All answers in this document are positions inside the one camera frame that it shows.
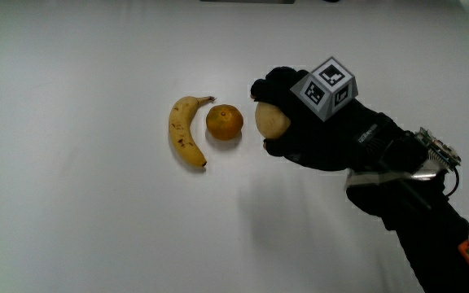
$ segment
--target black cable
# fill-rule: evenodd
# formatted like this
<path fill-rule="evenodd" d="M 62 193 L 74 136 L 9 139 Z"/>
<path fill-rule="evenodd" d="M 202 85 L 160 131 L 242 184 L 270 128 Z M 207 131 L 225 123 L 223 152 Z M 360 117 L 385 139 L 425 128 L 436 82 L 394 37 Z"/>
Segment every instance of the black cable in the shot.
<path fill-rule="evenodd" d="M 457 169 L 454 167 L 454 173 L 455 173 L 455 186 L 454 188 L 452 189 L 452 191 L 450 191 L 446 197 L 450 197 L 456 190 L 457 188 L 459 187 L 459 172 L 457 171 Z"/>

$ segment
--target banana stem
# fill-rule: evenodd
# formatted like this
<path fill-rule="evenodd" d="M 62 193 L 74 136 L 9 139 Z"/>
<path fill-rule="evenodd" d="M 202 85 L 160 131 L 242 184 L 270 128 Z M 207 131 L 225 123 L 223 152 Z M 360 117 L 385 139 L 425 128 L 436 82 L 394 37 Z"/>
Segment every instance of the banana stem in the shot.
<path fill-rule="evenodd" d="M 208 97 L 202 97 L 202 98 L 196 98 L 197 101 L 199 101 L 199 106 L 202 106 L 204 105 L 205 103 L 209 102 L 209 101 L 214 101 L 216 100 L 217 98 L 215 97 L 212 97 L 212 96 L 208 96 Z"/>

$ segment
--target black sleeve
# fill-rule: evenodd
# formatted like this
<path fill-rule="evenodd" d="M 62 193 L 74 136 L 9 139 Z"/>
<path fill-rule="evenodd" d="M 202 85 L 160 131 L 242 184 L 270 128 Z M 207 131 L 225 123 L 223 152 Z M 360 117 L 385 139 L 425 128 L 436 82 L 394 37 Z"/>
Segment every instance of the black sleeve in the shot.
<path fill-rule="evenodd" d="M 469 292 L 469 265 L 458 250 L 469 235 L 469 223 L 443 195 L 444 174 L 432 181 L 404 181 L 432 202 L 422 211 L 410 202 L 399 182 L 347 189 L 361 210 L 382 218 L 397 233 L 407 260 L 425 292 Z"/>

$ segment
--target white surface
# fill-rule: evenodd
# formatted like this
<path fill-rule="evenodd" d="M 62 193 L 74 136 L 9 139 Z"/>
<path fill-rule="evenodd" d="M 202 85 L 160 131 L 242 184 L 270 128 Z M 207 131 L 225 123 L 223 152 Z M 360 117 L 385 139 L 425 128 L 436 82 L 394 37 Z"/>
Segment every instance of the white surface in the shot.
<path fill-rule="evenodd" d="M 458 149 L 469 220 L 469 10 L 410 3 L 0 2 L 0 292 L 421 292 L 345 172 L 265 153 L 248 98 L 334 55 L 364 104 Z M 184 95 L 245 116 L 219 143 L 199 110 L 205 173 L 169 145 Z"/>

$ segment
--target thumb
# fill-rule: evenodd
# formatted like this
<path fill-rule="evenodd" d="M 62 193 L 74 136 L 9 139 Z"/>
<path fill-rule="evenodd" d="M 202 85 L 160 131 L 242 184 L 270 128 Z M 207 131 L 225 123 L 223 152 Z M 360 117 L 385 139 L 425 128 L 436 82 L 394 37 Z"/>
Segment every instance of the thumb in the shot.
<path fill-rule="evenodd" d="M 264 139 L 264 148 L 272 156 L 285 156 L 294 153 L 295 147 L 287 138 Z"/>

